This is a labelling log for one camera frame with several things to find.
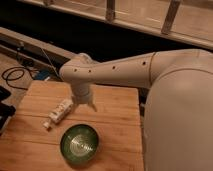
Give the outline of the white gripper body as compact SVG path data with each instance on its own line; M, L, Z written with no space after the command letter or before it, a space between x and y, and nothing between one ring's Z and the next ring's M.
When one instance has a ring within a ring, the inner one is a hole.
M75 98L78 104L88 104L92 101L93 93L89 83L72 84L72 98Z

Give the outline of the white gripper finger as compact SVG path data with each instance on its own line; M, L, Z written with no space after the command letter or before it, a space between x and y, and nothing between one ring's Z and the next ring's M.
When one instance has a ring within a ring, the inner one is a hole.
M97 112L97 108L96 108L95 104L89 103L88 105L89 105L95 112Z
M72 101L73 101L73 105L74 105L74 106L77 107L77 106L79 105L78 102L77 102L77 100L76 100L75 98L72 98Z

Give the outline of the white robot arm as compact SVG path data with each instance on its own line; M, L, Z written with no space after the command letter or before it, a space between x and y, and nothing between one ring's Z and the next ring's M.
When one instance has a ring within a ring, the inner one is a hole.
M77 104L90 85L147 88L145 171L213 171L213 52L182 49L95 62L80 53L59 70Z

